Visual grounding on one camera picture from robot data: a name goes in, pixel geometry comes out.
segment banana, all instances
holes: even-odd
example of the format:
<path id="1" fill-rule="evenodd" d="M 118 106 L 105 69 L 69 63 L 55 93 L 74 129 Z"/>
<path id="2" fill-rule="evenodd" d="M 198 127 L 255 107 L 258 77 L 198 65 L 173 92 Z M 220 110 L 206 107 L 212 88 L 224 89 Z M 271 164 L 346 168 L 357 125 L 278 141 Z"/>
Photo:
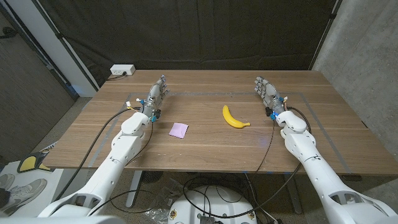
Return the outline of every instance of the banana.
<path id="1" fill-rule="evenodd" d="M 231 125 L 234 128 L 243 128 L 245 126 L 250 126 L 250 123 L 243 123 L 241 121 L 236 120 L 231 116 L 231 113 L 229 113 L 228 106 L 225 105 L 223 108 L 223 116 L 226 122 Z"/>

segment wooden table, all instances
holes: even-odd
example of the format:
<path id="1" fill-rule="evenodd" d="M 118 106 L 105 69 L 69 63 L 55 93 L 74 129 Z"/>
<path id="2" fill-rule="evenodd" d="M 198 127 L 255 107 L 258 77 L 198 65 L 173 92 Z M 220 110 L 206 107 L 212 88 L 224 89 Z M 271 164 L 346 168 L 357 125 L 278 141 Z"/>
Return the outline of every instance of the wooden table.
<path id="1" fill-rule="evenodd" d="M 142 156 L 127 166 L 135 170 L 254 172 L 272 136 L 272 124 L 254 91 L 257 76 L 268 79 L 288 96 L 288 106 L 308 118 L 317 148 L 339 174 L 397 175 L 398 163 L 365 127 L 320 72 L 138 70 L 131 77 L 106 82 L 45 158 L 53 168 L 76 168 L 102 125 L 130 100 L 145 98 L 164 74 L 170 95 L 154 123 L 152 139 Z M 238 120 L 251 126 L 236 129 L 226 123 L 228 105 Z M 98 167 L 111 140 L 133 111 L 111 122 L 94 146 L 84 167 Z M 169 136 L 174 122 L 189 125 L 183 139 Z M 285 148 L 276 126 L 262 173 L 292 172 L 298 161 Z"/>

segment pink sticky note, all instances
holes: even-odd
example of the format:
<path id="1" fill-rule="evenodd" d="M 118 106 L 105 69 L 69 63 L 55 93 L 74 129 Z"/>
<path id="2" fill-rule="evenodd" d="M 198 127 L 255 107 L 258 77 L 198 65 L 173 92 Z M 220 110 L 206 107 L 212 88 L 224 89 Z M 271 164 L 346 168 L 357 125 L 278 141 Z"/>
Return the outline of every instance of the pink sticky note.
<path id="1" fill-rule="evenodd" d="M 182 123 L 174 123 L 172 130 L 169 135 L 175 136 L 177 138 L 184 138 L 185 133 L 187 132 L 188 125 Z"/>

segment dark backdrop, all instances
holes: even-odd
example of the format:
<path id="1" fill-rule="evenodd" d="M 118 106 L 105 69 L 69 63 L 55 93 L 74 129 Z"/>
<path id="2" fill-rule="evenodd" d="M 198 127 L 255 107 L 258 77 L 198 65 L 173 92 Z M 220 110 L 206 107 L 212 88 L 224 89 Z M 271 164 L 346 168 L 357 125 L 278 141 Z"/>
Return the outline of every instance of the dark backdrop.
<path id="1" fill-rule="evenodd" d="M 335 0 L 40 0 L 99 85 L 137 69 L 307 70 Z"/>

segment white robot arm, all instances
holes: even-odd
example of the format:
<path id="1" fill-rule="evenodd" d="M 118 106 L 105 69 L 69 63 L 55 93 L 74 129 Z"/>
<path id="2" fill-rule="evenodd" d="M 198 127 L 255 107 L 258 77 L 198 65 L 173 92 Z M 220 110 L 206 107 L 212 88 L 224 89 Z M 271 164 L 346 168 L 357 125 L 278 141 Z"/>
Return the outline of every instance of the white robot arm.
<path id="1" fill-rule="evenodd" d="M 150 89 L 147 99 L 138 100 L 142 103 L 141 112 L 134 113 L 123 122 L 120 132 L 112 140 L 111 152 L 86 185 L 51 203 L 39 217 L 85 217 L 103 211 L 104 207 L 96 208 L 109 199 L 124 167 L 141 150 L 145 135 L 143 126 L 160 117 L 159 107 L 169 92 L 165 90 L 164 83 L 165 78 L 162 76 Z"/>
<path id="2" fill-rule="evenodd" d="M 305 121 L 285 110 L 272 84 L 257 77 L 255 90 L 265 106 L 274 111 L 274 119 L 283 127 L 280 133 L 285 146 L 304 166 L 330 223 L 398 223 L 397 214 L 384 202 L 367 197 L 341 181 L 318 152 L 315 138 L 306 130 Z"/>

